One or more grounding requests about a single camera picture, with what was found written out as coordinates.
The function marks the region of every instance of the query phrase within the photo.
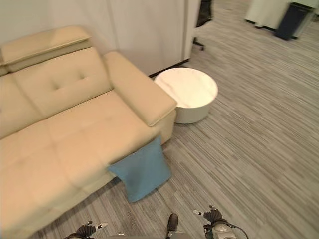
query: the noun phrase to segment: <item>blue pillow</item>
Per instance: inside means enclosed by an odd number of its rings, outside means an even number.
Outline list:
[[[137,152],[109,166],[108,170],[124,182],[129,202],[143,198],[171,177],[160,142],[160,137],[157,137]]]

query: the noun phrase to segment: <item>beige leather sofa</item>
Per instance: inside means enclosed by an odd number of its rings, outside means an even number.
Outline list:
[[[114,175],[109,164],[157,135],[176,102],[78,26],[0,47],[1,238],[26,238]]]

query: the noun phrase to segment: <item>round side table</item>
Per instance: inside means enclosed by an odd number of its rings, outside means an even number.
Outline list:
[[[218,87],[207,74],[191,68],[172,68],[161,72],[155,83],[177,101],[176,123],[194,123],[209,111]]]

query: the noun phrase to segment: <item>black trash can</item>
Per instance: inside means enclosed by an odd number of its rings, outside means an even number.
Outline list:
[[[292,2],[276,30],[275,36],[284,40],[290,40],[300,26],[300,23],[302,23],[307,14],[312,10],[312,7]]]

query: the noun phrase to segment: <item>white partition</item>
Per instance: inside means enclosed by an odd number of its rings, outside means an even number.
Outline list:
[[[150,75],[182,61],[184,0],[111,0],[121,53]]]
[[[1,0],[0,45],[81,25],[101,54],[119,50],[150,75],[190,57],[198,8],[199,0]]]

